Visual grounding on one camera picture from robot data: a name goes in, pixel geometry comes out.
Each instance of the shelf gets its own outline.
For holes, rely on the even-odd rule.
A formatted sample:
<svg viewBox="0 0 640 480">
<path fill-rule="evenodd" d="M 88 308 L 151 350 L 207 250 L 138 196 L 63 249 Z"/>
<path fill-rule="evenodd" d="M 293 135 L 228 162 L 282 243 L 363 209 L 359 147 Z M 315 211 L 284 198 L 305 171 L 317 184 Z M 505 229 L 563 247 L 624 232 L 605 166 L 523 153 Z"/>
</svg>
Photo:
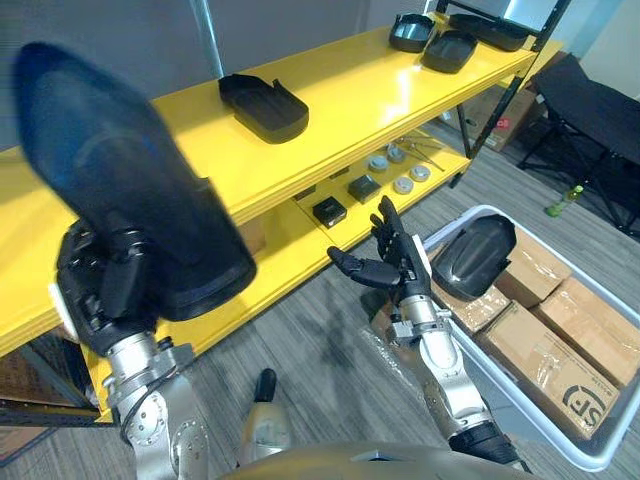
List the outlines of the shelf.
<svg viewBox="0 0 640 480">
<path fill-rule="evenodd" d="M 264 214 L 263 225 L 266 247 L 255 256 L 258 274 L 251 285 L 228 303 L 193 320 L 161 320 L 156 338 L 170 335 L 176 345 L 190 343 L 200 354 L 329 263 L 329 239 L 292 200 Z M 83 352 L 100 410 L 107 414 L 107 391 L 102 381 L 111 368 L 105 359 L 86 349 Z"/>
<path fill-rule="evenodd" d="M 0 356 L 60 323 L 47 293 L 74 216 L 42 186 L 18 149 L 0 157 Z"/>
<path fill-rule="evenodd" d="M 213 181 L 241 225 L 443 111 L 521 71 L 529 51 L 479 44 L 456 75 L 392 50 L 388 28 L 245 73 L 278 78 L 310 107 L 307 130 L 269 145 L 234 119 L 217 82 L 154 101 L 194 170 Z M 75 216 L 35 177 L 18 148 L 0 153 L 0 356 L 59 323 L 47 294 Z"/>
<path fill-rule="evenodd" d="M 367 158 L 364 158 L 349 168 L 349 172 L 335 179 L 326 179 L 316 185 L 316 191 L 298 202 L 298 205 L 306 212 L 318 228 L 331 238 L 333 243 L 341 248 L 349 248 L 366 236 L 369 235 L 371 229 L 371 221 L 369 217 L 372 213 L 377 212 L 377 205 L 383 195 L 387 195 L 394 203 L 399 211 L 406 210 L 415 202 L 423 198 L 429 192 L 433 191 L 445 181 L 450 179 L 458 172 L 464 171 L 469 166 L 469 160 L 462 155 L 454 152 L 450 148 L 444 146 L 437 140 L 430 138 L 426 134 L 413 131 L 409 135 L 415 137 L 423 137 L 423 140 L 415 140 L 416 142 L 425 143 L 426 145 L 416 148 L 426 155 L 428 158 L 437 163 L 445 171 L 439 171 L 435 166 L 422 161 L 415 156 L 407 155 L 405 161 L 401 164 L 390 163 L 389 169 L 384 173 L 374 173 L 368 169 Z M 384 150 L 374 153 L 384 154 Z M 409 170 L 414 165 L 423 165 L 431 170 L 431 175 L 426 182 L 414 182 L 413 190 L 407 195 L 396 193 L 393 189 L 393 182 L 401 176 L 408 177 Z M 347 192 L 348 184 L 362 176 L 371 175 L 371 177 L 381 185 L 378 194 L 362 205 Z M 347 209 L 347 217 L 327 229 L 313 216 L 313 206 L 321 202 L 327 197 L 333 196 Z"/>
<path fill-rule="evenodd" d="M 215 81 L 154 103 L 191 165 L 213 180 L 243 223 L 526 69 L 535 57 L 480 43 L 450 75 L 423 68 L 419 55 L 391 49 L 388 33 L 380 28 L 244 72 L 279 79 L 309 106 L 307 130 L 281 145 L 264 143 L 235 120 Z"/>
</svg>

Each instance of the metal pole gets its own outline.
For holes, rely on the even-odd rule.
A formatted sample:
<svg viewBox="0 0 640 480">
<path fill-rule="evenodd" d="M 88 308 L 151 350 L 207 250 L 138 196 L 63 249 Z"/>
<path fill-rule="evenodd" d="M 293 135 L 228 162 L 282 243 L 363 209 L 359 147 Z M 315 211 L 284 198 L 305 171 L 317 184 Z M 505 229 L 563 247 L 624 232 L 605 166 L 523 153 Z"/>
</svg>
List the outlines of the metal pole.
<svg viewBox="0 0 640 480">
<path fill-rule="evenodd" d="M 200 41 L 205 46 L 209 67 L 215 78 L 224 77 L 224 69 L 220 60 L 220 52 L 218 52 L 218 43 L 216 42 L 216 32 L 213 27 L 213 18 L 209 9 L 208 0 L 190 0 L 193 15 L 196 17 L 198 24 L 198 33 Z"/>
</svg>

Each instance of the black cable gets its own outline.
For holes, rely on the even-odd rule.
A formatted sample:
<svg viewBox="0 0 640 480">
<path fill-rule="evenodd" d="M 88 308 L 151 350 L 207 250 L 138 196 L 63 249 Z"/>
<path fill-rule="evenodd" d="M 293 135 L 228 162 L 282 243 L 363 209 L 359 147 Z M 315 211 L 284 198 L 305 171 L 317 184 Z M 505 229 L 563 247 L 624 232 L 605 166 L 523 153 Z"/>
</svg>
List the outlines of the black cable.
<svg viewBox="0 0 640 480">
<path fill-rule="evenodd" d="M 171 370 L 167 371 L 164 375 L 150 382 L 147 385 L 147 391 L 144 392 L 142 396 L 138 400 L 136 400 L 136 403 L 133 404 L 133 407 L 129 409 L 129 413 L 127 413 L 127 415 L 124 417 L 124 420 L 122 421 L 122 425 L 120 426 L 120 439 L 124 443 L 131 445 L 131 442 L 127 438 L 127 428 L 129 427 L 129 424 L 131 423 L 131 419 L 138 412 L 138 409 L 140 408 L 142 403 L 149 397 L 149 395 L 151 395 L 153 392 L 158 390 L 158 388 L 164 385 L 168 380 L 170 380 L 173 377 L 174 373 L 176 373 L 176 371 L 177 371 L 177 367 L 174 366 Z"/>
</svg>

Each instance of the bottle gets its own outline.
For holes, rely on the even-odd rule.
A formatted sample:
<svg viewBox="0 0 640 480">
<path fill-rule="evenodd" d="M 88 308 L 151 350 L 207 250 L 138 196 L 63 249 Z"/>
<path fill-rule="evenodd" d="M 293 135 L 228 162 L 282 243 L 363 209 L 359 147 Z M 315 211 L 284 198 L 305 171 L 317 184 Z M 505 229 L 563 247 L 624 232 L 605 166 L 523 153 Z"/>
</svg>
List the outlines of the bottle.
<svg viewBox="0 0 640 480">
<path fill-rule="evenodd" d="M 562 210 L 564 210 L 568 205 L 572 204 L 573 202 L 578 200 L 578 198 L 580 198 L 583 190 L 584 188 L 582 187 L 582 185 L 576 185 L 562 196 L 562 200 L 545 208 L 544 211 L 550 217 L 559 217 L 562 213 Z"/>
</svg>

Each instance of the brown cardboard box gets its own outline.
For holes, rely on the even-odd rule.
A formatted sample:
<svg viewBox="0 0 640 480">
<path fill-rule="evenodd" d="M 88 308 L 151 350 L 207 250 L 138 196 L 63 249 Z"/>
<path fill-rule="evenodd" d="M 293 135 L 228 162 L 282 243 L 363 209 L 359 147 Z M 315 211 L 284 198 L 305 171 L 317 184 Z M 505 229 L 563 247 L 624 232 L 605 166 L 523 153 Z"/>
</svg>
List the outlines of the brown cardboard box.
<svg viewBox="0 0 640 480">
<path fill-rule="evenodd" d="M 45 427 L 1 427 L 0 426 L 0 465 L 8 458 L 34 441 L 48 429 Z"/>
<path fill-rule="evenodd" d="M 567 434 L 591 438 L 618 398 L 606 378 L 517 302 L 476 338 Z"/>
<path fill-rule="evenodd" d="M 638 371 L 640 331 L 577 279 L 562 282 L 533 313 L 614 385 Z"/>
<path fill-rule="evenodd" d="M 252 255 L 255 255 L 267 245 L 262 217 L 252 218 L 243 223 L 238 227 L 238 231 Z"/>
<path fill-rule="evenodd" d="M 467 132 L 471 139 L 480 136 L 480 132 L 498 104 L 505 89 L 494 85 L 479 95 L 464 102 Z M 497 125 L 487 138 L 486 144 L 500 151 L 525 126 L 530 125 L 544 113 L 544 107 L 536 102 L 536 94 L 530 90 L 520 90 L 511 100 Z M 458 114 L 455 109 L 442 114 L 445 123 L 460 130 Z"/>
<path fill-rule="evenodd" d="M 0 358 L 0 398 L 73 406 L 69 400 L 46 383 L 19 352 L 15 351 Z"/>
<path fill-rule="evenodd" d="M 509 305 L 509 299 L 493 285 L 472 302 L 449 295 L 435 282 L 431 282 L 431 290 L 455 314 L 456 323 L 471 335 L 486 327 Z"/>
<path fill-rule="evenodd" d="M 516 228 L 516 238 L 516 246 L 509 254 L 511 264 L 498 277 L 495 286 L 507 298 L 530 308 L 547 298 L 571 270 L 519 228 Z"/>
</svg>

